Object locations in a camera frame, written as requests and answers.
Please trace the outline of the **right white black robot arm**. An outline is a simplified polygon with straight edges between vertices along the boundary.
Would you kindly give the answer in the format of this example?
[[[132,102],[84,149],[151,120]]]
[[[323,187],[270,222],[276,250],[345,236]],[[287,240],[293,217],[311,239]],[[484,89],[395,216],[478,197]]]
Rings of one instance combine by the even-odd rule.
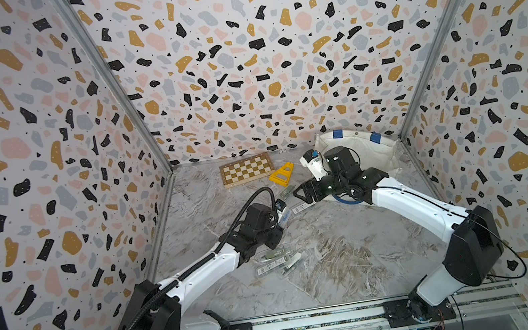
[[[464,287],[481,285],[504,254],[504,243],[489,209],[468,210],[442,202],[403,185],[383,170],[364,169],[358,156],[344,146],[336,146],[326,154],[310,149],[300,161],[313,175],[294,191],[300,200],[314,204],[332,196],[350,204],[385,208],[447,244],[442,264],[408,295],[408,318],[431,322],[441,303]]]

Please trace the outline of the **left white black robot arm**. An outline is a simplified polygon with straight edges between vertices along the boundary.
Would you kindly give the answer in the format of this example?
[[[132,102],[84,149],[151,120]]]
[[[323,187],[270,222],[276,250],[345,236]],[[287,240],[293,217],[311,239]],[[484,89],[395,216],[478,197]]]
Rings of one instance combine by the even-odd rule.
[[[224,276],[250,261],[262,246],[275,249],[284,234],[280,222],[286,203],[249,205],[234,231],[192,265],[158,283],[137,284],[117,330],[230,330],[230,323],[211,310],[197,316],[186,312]]]

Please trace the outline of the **white canvas bag blue handles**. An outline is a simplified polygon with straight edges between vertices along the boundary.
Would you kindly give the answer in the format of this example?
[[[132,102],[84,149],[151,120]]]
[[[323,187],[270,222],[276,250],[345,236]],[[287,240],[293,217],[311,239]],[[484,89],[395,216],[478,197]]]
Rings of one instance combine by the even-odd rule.
[[[344,204],[372,203],[372,190],[401,172],[397,142],[379,133],[335,130],[318,135],[315,150],[322,155],[334,193]]]

